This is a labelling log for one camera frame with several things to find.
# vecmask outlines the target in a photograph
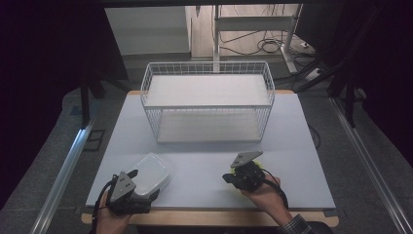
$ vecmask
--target white wall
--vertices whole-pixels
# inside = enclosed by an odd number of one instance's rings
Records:
[[[189,52],[185,7],[105,11],[122,56]]]

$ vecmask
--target white wire rack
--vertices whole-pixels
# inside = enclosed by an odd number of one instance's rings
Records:
[[[257,142],[274,93],[265,61],[156,62],[141,101],[158,142]]]

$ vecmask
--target hand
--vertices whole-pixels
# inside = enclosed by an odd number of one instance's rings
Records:
[[[97,213],[96,234],[122,234],[128,227],[131,219],[130,214],[117,216],[106,208],[107,192],[100,200],[100,209]]]
[[[281,182],[279,178],[275,177],[276,180],[274,180],[270,175],[265,175],[265,178],[277,184]],[[270,185],[263,183],[252,193],[245,190],[241,190],[241,193],[248,197],[258,209],[270,215],[279,226],[292,221],[292,215],[283,205],[282,197]]]

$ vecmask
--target sleeve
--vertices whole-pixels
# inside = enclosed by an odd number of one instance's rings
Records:
[[[311,226],[298,214],[288,224],[277,229],[280,234],[315,234]]]

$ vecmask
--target white tabletop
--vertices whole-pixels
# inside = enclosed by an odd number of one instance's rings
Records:
[[[169,166],[171,181],[153,202],[157,209],[255,208],[222,175],[239,152],[262,150],[264,169],[282,179],[292,210],[335,208],[297,95],[276,95],[260,143],[158,144],[139,95],[128,95],[103,156],[86,205],[93,206],[112,175],[153,152]]]

